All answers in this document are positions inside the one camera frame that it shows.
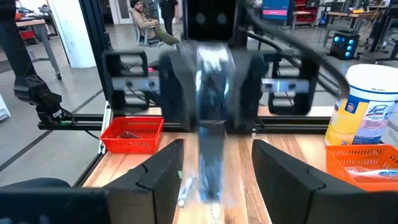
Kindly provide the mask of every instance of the screen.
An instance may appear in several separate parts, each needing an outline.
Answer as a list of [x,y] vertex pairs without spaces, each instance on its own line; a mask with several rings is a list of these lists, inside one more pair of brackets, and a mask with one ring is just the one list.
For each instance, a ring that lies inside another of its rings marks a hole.
[[265,19],[287,21],[290,0],[262,0],[262,14]]
[[232,38],[236,0],[186,1],[187,34],[192,40],[227,41]]

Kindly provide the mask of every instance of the plastic basket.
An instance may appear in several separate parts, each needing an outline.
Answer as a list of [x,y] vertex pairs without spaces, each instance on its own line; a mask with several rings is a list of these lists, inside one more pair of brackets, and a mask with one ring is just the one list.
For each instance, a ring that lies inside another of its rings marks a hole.
[[398,182],[384,178],[354,178],[346,167],[398,169],[398,150],[387,144],[326,146],[329,174],[367,191],[398,190]]
[[[162,136],[163,121],[163,117],[114,118],[100,139],[109,152],[154,154]],[[137,138],[121,138],[126,131]]]

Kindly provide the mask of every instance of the yellow label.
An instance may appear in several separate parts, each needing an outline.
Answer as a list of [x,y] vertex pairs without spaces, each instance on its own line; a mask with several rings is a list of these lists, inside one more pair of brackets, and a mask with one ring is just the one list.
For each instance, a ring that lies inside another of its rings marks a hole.
[[356,131],[368,108],[368,104],[367,102],[359,102],[353,114],[345,110],[347,99],[339,100],[330,118],[328,131],[325,136],[326,141],[332,146],[352,144]]

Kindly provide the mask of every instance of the wooden table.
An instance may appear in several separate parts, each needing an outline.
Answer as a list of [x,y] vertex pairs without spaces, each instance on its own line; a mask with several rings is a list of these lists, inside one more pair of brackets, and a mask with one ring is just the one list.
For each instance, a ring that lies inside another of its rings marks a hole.
[[41,41],[43,42],[44,49],[49,56],[48,58],[36,58],[32,62],[37,62],[37,61],[50,61],[52,67],[55,70],[55,76],[59,80],[61,80],[61,71],[58,67],[57,59],[55,59],[54,53],[52,51],[50,42],[47,37],[47,28],[45,26],[45,21],[44,19],[38,19],[38,20],[32,20],[32,21],[21,21],[21,22],[16,22],[17,27],[32,27],[35,34],[40,36]]
[[296,31],[297,16],[298,15],[309,15],[309,14],[311,14],[311,12],[306,12],[306,11],[293,12],[292,31],[291,31],[292,35],[294,35],[294,32]]
[[[156,108],[149,111],[150,114],[159,114],[159,112],[160,110]],[[309,116],[330,116],[332,112],[332,106],[313,107]],[[267,107],[260,107],[259,115],[269,116]],[[183,172],[186,170],[197,171],[198,143],[196,134],[163,133],[159,149],[178,138],[184,139]],[[326,171],[324,136],[257,134],[255,139],[262,139],[297,159]],[[232,200],[231,206],[221,208],[220,219],[213,218],[208,205],[187,202],[184,209],[176,208],[174,223],[271,223],[254,175],[251,160],[252,140],[251,136],[228,136],[226,140],[228,150],[224,151],[224,176],[226,177],[224,181],[228,181],[229,184],[224,189],[224,194],[229,195]],[[144,154],[107,153],[89,176],[84,187],[102,187],[149,157],[150,155]]]
[[[367,18],[372,18],[373,16],[375,16],[375,13],[376,12],[362,12],[362,13],[328,12],[330,18],[329,18],[329,23],[326,27],[326,34],[325,38],[323,39],[323,46],[326,47],[326,43],[330,38],[329,33],[331,30],[345,30],[351,32],[352,34],[359,34],[359,30],[361,29],[363,20]],[[335,21],[335,16],[352,18],[350,27],[333,25],[333,22]]]

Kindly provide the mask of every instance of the monitor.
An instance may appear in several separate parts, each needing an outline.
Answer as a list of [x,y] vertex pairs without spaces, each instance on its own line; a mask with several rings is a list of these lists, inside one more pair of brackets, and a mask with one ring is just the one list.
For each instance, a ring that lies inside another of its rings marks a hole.
[[262,18],[278,26],[290,26],[294,6],[294,0],[262,0]]

